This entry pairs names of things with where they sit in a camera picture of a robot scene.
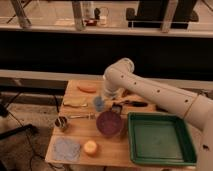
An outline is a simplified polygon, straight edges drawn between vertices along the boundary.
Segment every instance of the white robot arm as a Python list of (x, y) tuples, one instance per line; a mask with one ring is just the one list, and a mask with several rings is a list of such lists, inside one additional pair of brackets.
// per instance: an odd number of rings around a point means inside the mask
[(213, 100), (202, 95), (162, 84), (133, 74), (134, 64), (123, 58), (104, 73), (102, 96), (114, 98), (122, 87), (157, 104), (203, 131), (197, 171), (213, 170)]

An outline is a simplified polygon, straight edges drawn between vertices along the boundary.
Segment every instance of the metal measuring cup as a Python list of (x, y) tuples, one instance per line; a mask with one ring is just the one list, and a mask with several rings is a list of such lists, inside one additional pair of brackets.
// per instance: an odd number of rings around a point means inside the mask
[(61, 132), (64, 132), (68, 127), (67, 118), (64, 116), (59, 116), (55, 120), (55, 126), (58, 127)]

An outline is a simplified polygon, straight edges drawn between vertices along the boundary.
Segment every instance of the green tray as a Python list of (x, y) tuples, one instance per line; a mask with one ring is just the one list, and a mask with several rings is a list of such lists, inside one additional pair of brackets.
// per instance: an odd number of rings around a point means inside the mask
[(133, 163), (195, 166), (195, 149), (182, 119), (156, 113), (129, 113), (128, 131)]

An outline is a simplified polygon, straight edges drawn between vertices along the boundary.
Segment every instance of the purple bowl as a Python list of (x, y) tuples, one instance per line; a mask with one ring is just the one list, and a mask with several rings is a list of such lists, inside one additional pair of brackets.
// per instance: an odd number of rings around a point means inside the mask
[(112, 111), (102, 112), (96, 120), (98, 130), (107, 137), (112, 137), (120, 133), (123, 125), (124, 122), (121, 116)]

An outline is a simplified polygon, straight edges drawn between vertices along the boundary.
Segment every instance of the wooden table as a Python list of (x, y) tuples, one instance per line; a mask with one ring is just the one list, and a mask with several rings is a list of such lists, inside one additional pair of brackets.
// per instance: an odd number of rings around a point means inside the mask
[[(95, 114), (96, 116), (99, 115), (93, 105), (94, 97), (100, 94), (101, 90), (101, 81), (88, 81), (88, 80), (71, 80), (67, 85), (67, 89), (65, 91), (65, 95), (63, 101), (69, 98), (76, 98), (76, 97), (86, 97), (88, 106), (87, 107), (79, 107), (73, 108), (69, 106), (64, 106), (62, 104), (60, 108), (59, 115), (60, 116), (68, 116), (68, 115), (85, 115), (85, 114)], [(77, 86), (78, 85), (92, 85), (97, 88), (96, 93), (85, 93), (80, 91)], [(146, 101), (141, 97), (133, 94), (128, 95), (127, 97), (122, 98), (121, 96), (118, 97), (116, 100), (123, 101), (125, 99), (131, 100), (139, 100), (139, 101)], [(115, 101), (106, 101), (105, 110), (109, 109), (112, 103)], [(127, 114), (129, 112), (155, 112), (155, 104), (149, 103), (147, 107), (132, 107), (132, 106), (123, 106), (122, 110), (122, 117), (126, 119)], [(49, 147), (46, 153), (46, 162), (48, 163), (61, 163), (61, 164), (80, 164), (80, 165), (100, 165), (100, 166), (117, 166), (117, 167), (154, 167), (154, 166), (141, 166), (136, 165), (131, 162), (130, 160), (130, 151), (129, 151), (129, 142), (127, 134), (123, 134), (122, 136), (116, 136), (113, 138), (105, 138), (96, 128), (96, 120), (95, 119), (71, 119), (68, 120), (69, 127), (65, 132), (61, 132), (58, 128), (54, 128), (53, 134), (49, 143)], [(52, 159), (52, 147), (55, 140), (58, 137), (66, 137), (72, 140), (76, 140), (80, 143), (81, 146), (87, 140), (95, 140), (98, 144), (99, 151), (98, 154), (89, 157), (84, 153), (83, 150), (80, 152), (80, 157), (78, 162), (70, 163), (67, 161), (56, 161)], [(194, 169), (194, 167), (185, 167), (186, 170)]]

